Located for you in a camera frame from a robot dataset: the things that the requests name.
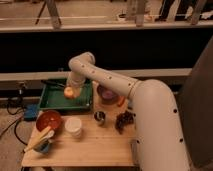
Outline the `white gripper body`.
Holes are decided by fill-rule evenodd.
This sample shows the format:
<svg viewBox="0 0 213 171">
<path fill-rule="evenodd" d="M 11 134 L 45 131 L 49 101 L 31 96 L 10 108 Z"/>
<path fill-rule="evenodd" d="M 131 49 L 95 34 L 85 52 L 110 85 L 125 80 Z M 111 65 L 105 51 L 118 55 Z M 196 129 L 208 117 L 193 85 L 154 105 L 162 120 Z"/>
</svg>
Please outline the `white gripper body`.
<svg viewBox="0 0 213 171">
<path fill-rule="evenodd" d="M 74 97 L 77 98 L 80 96 L 85 80 L 80 79 L 76 80 L 74 78 L 69 77 L 66 82 L 66 87 L 71 87 L 74 91 Z"/>
</svg>

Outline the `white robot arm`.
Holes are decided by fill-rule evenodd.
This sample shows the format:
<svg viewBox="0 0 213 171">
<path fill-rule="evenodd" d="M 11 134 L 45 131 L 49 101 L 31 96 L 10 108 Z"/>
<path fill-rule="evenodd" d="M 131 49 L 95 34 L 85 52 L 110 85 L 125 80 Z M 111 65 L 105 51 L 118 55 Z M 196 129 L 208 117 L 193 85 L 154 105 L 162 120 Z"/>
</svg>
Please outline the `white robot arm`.
<svg viewBox="0 0 213 171">
<path fill-rule="evenodd" d="M 180 115 L 171 89 L 162 81 L 141 81 L 95 66 L 90 52 L 69 60 L 68 84 L 94 80 L 132 102 L 136 155 L 142 171 L 190 171 Z"/>
</svg>

